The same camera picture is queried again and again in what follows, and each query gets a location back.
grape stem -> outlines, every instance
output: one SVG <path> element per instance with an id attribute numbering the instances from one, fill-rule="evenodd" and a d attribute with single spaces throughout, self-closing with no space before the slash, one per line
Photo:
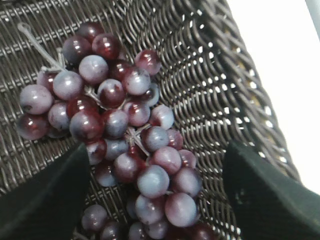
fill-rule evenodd
<path id="1" fill-rule="evenodd" d="M 33 44 L 35 49 L 41 54 L 41 56 L 47 60 L 52 66 L 57 69 L 64 71 L 65 69 L 56 61 L 52 56 L 50 56 L 46 50 L 38 43 L 36 38 L 31 33 L 31 27 L 25 22 L 19 22 L 17 25 L 18 30 L 23 33 L 29 41 Z"/>

purple grape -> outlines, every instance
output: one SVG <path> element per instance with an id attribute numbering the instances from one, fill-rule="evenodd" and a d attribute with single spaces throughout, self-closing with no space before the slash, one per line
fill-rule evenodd
<path id="1" fill-rule="evenodd" d="M 79 64 L 80 61 L 92 52 L 90 42 L 82 36 L 71 36 L 63 43 L 62 53 L 71 64 Z"/>
<path id="2" fill-rule="evenodd" d="M 139 195 L 135 202 L 135 213 L 143 224 L 154 224 L 165 215 L 165 197 L 149 199 Z"/>
<path id="3" fill-rule="evenodd" d="M 107 211 L 98 204 L 89 206 L 83 212 L 82 227 L 90 233 L 99 232 L 108 220 Z"/>
<path id="4" fill-rule="evenodd" d="M 99 240 L 124 240 L 124 231 L 117 221 L 108 221 L 103 227 Z"/>
<path id="5" fill-rule="evenodd" d="M 98 98 L 108 108 L 120 106 L 126 98 L 121 82 L 115 79 L 103 81 L 98 88 Z"/>
<path id="6" fill-rule="evenodd" d="M 182 164 L 179 152 L 170 146 L 156 150 L 149 163 L 161 166 L 169 175 L 178 172 Z"/>
<path id="7" fill-rule="evenodd" d="M 101 56 L 86 56 L 79 64 L 79 74 L 91 85 L 102 83 L 108 77 L 108 64 Z"/>
<path id="8" fill-rule="evenodd" d="M 163 239 L 169 229 L 169 224 L 166 219 L 161 219 L 150 225 L 145 225 L 144 230 L 145 232 L 151 237 L 152 239 Z"/>
<path id="9" fill-rule="evenodd" d="M 165 202 L 165 215 L 168 221 L 180 228 L 188 227 L 197 218 L 195 201 L 186 193 L 173 193 Z"/>
<path id="10" fill-rule="evenodd" d="M 109 161 L 115 160 L 129 149 L 129 145 L 124 139 L 105 139 L 105 142 L 107 145 L 105 159 Z"/>
<path id="11" fill-rule="evenodd" d="M 20 93 L 20 105 L 28 114 L 44 114 L 50 109 L 53 102 L 54 98 L 50 91 L 42 85 L 28 85 Z"/>
<path id="12" fill-rule="evenodd" d="M 119 109 L 109 109 L 102 115 L 104 135 L 108 139 L 122 138 L 128 128 L 128 115 Z"/>
<path id="13" fill-rule="evenodd" d="M 19 136 L 27 140 L 37 140 L 47 134 L 49 122 L 44 115 L 25 113 L 16 122 L 16 131 Z"/>
<path id="14" fill-rule="evenodd" d="M 53 126 L 50 126 L 46 135 L 52 139 L 59 139 L 65 137 L 68 132 L 68 130 L 58 130 Z"/>
<path id="15" fill-rule="evenodd" d="M 99 34 L 92 42 L 92 51 L 106 60 L 117 59 L 120 50 L 120 41 L 111 33 Z"/>
<path id="16" fill-rule="evenodd" d="M 126 201 L 126 211 L 128 212 L 129 216 L 132 219 L 138 219 L 136 214 L 136 200 L 137 200 L 138 194 L 130 195 L 129 198 Z"/>
<path id="17" fill-rule="evenodd" d="M 182 160 L 182 167 L 195 169 L 197 164 L 196 156 L 189 150 L 181 149 L 179 154 Z"/>
<path id="18" fill-rule="evenodd" d="M 157 104 L 159 101 L 159 88 L 156 83 L 151 83 L 150 88 L 141 96 L 137 96 L 137 99 L 140 99 L 141 102 L 146 103 L 149 107 L 152 107 Z"/>
<path id="19" fill-rule="evenodd" d="M 142 95 L 151 86 L 150 75 L 144 69 L 132 67 L 125 75 L 122 85 L 129 94 Z"/>
<path id="20" fill-rule="evenodd" d="M 129 229 L 129 240 L 150 240 L 149 236 L 144 230 L 144 226 L 141 222 L 137 221 L 133 223 Z"/>
<path id="21" fill-rule="evenodd" d="M 36 76 L 36 84 L 46 87 L 51 94 L 54 94 L 53 84 L 57 73 L 49 73 L 40 70 Z"/>
<path id="22" fill-rule="evenodd" d="M 123 153 L 114 161 L 114 175 L 122 183 L 133 183 L 145 167 L 145 161 L 139 156 Z"/>
<path id="23" fill-rule="evenodd" d="M 96 181 L 103 187 L 113 187 L 117 184 L 114 176 L 114 163 L 103 161 L 95 166 L 94 176 Z"/>
<path id="24" fill-rule="evenodd" d="M 184 138 L 182 137 L 181 133 L 175 129 L 168 129 L 166 131 L 169 137 L 169 147 L 173 147 L 177 150 L 182 149 L 182 146 L 184 144 Z"/>
<path id="25" fill-rule="evenodd" d="M 104 132 L 104 122 L 95 111 L 79 111 L 70 121 L 71 135 L 86 144 L 99 140 Z"/>
<path id="26" fill-rule="evenodd" d="M 107 143 L 105 140 L 100 139 L 96 142 L 87 144 L 86 151 L 88 152 L 90 165 L 96 165 L 105 158 L 107 153 Z"/>
<path id="27" fill-rule="evenodd" d="M 155 199 L 168 190 L 169 176 L 162 167 L 151 165 L 141 172 L 137 179 L 137 186 L 142 195 Z"/>
<path id="28" fill-rule="evenodd" d="M 145 49 L 138 53 L 134 63 L 139 68 L 145 69 L 151 76 L 156 75 L 161 68 L 161 60 L 155 50 Z"/>
<path id="29" fill-rule="evenodd" d="M 149 119 L 149 123 L 152 126 L 160 126 L 165 130 L 168 130 L 172 127 L 174 122 L 174 113 L 170 107 L 162 104 L 152 109 Z"/>
<path id="30" fill-rule="evenodd" d="M 196 170 L 190 167 L 181 168 L 172 178 L 172 189 L 195 197 L 201 191 L 202 179 Z"/>
<path id="31" fill-rule="evenodd" d="M 84 22 L 76 31 L 76 35 L 81 36 L 92 43 L 96 36 L 103 34 L 104 28 L 97 22 Z"/>
<path id="32" fill-rule="evenodd" d="M 143 146 L 149 152 L 154 152 L 159 148 L 167 146 L 169 143 L 166 130 L 159 126 L 152 126 L 143 130 L 140 136 Z"/>
<path id="33" fill-rule="evenodd" d="M 58 130 L 68 130 L 70 119 L 67 115 L 67 103 L 54 104 L 48 112 L 48 120 L 52 127 Z"/>
<path id="34" fill-rule="evenodd" d="M 60 99 L 69 101 L 81 94 L 84 81 L 74 71 L 61 71 L 53 79 L 53 91 Z"/>
<path id="35" fill-rule="evenodd" d="M 141 127 L 148 122 L 150 108 L 139 101 L 128 101 L 123 106 L 123 111 L 128 115 L 129 124 L 134 127 Z"/>

